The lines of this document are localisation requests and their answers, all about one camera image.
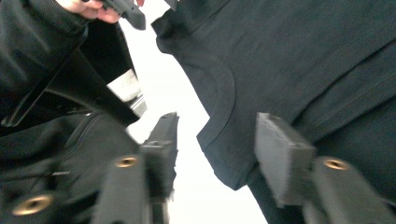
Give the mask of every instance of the finger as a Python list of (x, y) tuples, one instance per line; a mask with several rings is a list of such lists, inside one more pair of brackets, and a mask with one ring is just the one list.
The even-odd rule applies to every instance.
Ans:
[(103, 6), (103, 2), (102, 1), (98, 1), (98, 0), (91, 0), (91, 1), (86, 2), (84, 5), (86, 7), (99, 9), (99, 8), (101, 8)]
[(103, 8), (98, 9), (97, 18), (101, 21), (108, 23), (116, 23), (120, 19), (120, 15), (112, 8), (104, 10)]
[(84, 18), (93, 20), (98, 17), (98, 9), (87, 7), (85, 8), (84, 11), (80, 12), (79, 15), (81, 15)]
[(136, 0), (138, 6), (142, 7), (145, 4), (145, 0)]

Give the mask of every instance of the black clothing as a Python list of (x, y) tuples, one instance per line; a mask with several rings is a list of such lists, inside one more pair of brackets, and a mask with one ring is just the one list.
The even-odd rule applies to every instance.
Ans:
[(55, 1), (0, 3), (0, 119), (87, 37), (88, 20)]
[[(53, 0), (0, 2), (0, 120), (40, 80), (59, 72), (86, 40), (88, 22), (65, 11)], [(100, 30), (97, 24), (94, 24), (94, 31)], [(120, 32), (114, 25), (105, 30), (114, 29)], [(92, 41), (81, 51), (92, 53), (90, 48), (97, 48), (99, 45), (95, 43), (100, 43), (94, 38), (93, 35)], [(117, 42), (119, 40), (113, 41), (110, 47), (122, 44)], [(108, 52), (106, 46), (101, 50)], [(114, 67), (102, 69), (101, 66), (108, 62), (99, 63), (95, 55), (87, 55), (94, 68), (102, 69), (99, 74), (111, 73), (106, 81), (114, 78), (114, 73), (120, 76), (131, 69), (131, 60), (125, 62), (122, 58), (130, 57), (127, 49), (117, 50), (106, 56), (116, 62), (112, 63), (117, 67), (114, 71)], [(136, 153), (137, 148), (138, 144), (123, 126), (100, 113), (65, 116), (5, 134), (0, 138), (0, 220), (9, 221), (3, 220), (2, 215), (18, 198), (49, 189), (65, 195), (63, 203), (70, 205), (65, 209), (68, 216), (63, 223), (73, 223), (71, 218), (79, 213), (89, 219), (109, 162)], [(68, 175), (23, 178), (59, 171)], [(19, 180), (10, 181), (11, 177)]]
[(210, 116), (197, 137), (215, 174), (248, 184), (269, 223), (287, 215), (258, 173), (258, 112), (352, 162), (396, 203), (394, 1), (189, 0), (152, 25)]

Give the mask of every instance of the sleeve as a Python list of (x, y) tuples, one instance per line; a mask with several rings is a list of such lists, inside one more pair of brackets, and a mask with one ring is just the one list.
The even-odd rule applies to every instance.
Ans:
[(0, 120), (85, 40), (86, 20), (55, 0), (0, 0)]

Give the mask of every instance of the white floor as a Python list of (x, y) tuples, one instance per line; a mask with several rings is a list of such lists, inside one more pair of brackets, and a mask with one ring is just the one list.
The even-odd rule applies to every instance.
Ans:
[(219, 182), (197, 143), (195, 136), (208, 116), (177, 61), (157, 49), (150, 27), (166, 9), (163, 0), (147, 0), (141, 8), (146, 31), (135, 30), (127, 21), (120, 23), (148, 106), (142, 119), (129, 127), (131, 135), (143, 142), (161, 115), (176, 111), (180, 116), (171, 224), (266, 223), (249, 189), (233, 191)]

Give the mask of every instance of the hand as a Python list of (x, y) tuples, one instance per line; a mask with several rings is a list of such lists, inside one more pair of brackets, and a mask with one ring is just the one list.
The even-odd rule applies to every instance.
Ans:
[(136, 3), (138, 6), (142, 7), (143, 4), (145, 3), (145, 0), (136, 0)]
[(108, 23), (115, 23), (120, 19), (120, 15), (113, 9), (103, 8), (103, 2), (99, 0), (56, 0), (65, 10), (76, 13), (87, 19), (98, 19)]

